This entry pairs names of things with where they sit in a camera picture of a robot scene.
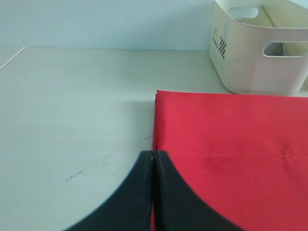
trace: white wall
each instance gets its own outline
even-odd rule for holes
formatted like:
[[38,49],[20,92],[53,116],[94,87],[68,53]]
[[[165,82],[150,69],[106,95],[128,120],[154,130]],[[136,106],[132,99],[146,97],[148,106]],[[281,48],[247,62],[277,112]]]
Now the white wall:
[[0,0],[0,46],[208,50],[213,2]]

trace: folded red fabric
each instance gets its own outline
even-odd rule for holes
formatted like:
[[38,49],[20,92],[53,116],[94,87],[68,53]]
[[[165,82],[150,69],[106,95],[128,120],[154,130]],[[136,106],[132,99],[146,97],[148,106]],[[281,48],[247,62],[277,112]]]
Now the folded red fabric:
[[308,99],[158,91],[154,150],[249,231],[308,227]]

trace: scratch mark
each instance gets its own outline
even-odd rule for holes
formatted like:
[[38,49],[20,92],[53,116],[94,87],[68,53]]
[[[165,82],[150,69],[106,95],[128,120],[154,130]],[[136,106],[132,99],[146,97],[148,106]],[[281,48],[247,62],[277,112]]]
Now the scratch mark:
[[151,135],[151,136],[148,136],[148,137],[146,137],[146,138],[144,138],[145,140],[148,140],[148,139],[150,139],[150,138],[152,138],[153,137],[153,135]]
[[83,173],[85,170],[86,170],[86,169],[84,169],[84,170],[82,170],[82,171],[76,173],[75,175],[72,175],[70,178],[66,179],[66,182],[69,182],[72,178],[74,178],[74,177],[78,176],[79,174]]

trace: white plastic basket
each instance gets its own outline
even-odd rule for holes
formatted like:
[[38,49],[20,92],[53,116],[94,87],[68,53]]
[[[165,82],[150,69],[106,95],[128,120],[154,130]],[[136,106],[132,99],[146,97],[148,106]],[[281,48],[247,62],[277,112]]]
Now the white plastic basket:
[[[210,57],[223,85],[238,94],[297,93],[308,76],[308,10],[288,0],[215,0],[214,7]],[[256,17],[230,15],[248,7]],[[266,55],[272,42],[289,55]]]

